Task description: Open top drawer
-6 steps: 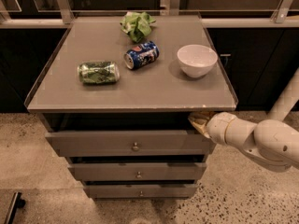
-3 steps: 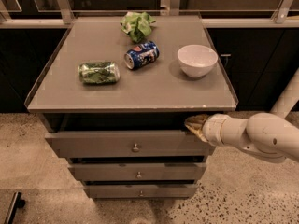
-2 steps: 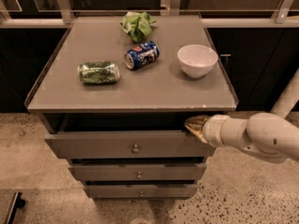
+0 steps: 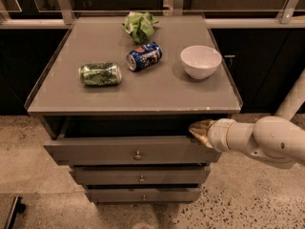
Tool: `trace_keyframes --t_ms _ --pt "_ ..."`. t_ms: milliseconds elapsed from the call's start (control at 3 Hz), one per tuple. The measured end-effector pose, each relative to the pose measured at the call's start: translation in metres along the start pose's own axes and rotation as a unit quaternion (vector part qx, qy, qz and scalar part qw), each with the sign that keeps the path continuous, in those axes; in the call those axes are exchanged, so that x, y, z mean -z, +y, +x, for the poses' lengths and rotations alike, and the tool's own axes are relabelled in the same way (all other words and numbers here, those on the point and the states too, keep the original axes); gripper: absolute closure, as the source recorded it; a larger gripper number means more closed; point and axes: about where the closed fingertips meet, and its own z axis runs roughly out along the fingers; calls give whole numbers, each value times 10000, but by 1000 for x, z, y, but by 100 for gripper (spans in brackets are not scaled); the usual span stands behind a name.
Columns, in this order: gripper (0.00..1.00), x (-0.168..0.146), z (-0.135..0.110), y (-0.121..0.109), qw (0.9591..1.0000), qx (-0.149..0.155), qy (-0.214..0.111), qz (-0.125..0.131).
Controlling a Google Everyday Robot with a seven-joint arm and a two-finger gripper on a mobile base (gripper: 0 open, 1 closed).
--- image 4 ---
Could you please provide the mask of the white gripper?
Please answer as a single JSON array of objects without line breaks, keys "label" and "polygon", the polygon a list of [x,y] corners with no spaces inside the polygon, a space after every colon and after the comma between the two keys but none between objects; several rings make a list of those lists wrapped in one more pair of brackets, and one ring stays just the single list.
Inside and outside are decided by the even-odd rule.
[{"label": "white gripper", "polygon": [[229,152],[230,148],[227,142],[227,134],[231,126],[235,124],[233,119],[221,118],[216,122],[212,119],[200,120],[190,125],[189,130],[193,136],[206,147],[216,149],[220,153]]}]

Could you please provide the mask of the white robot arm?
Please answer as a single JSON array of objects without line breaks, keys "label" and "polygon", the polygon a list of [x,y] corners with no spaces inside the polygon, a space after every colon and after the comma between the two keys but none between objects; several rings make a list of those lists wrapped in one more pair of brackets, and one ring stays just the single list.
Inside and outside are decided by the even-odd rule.
[{"label": "white robot arm", "polygon": [[305,100],[305,75],[297,79],[275,115],[242,123],[229,118],[202,120],[189,127],[206,147],[244,156],[281,169],[305,165],[305,131],[292,122]]}]

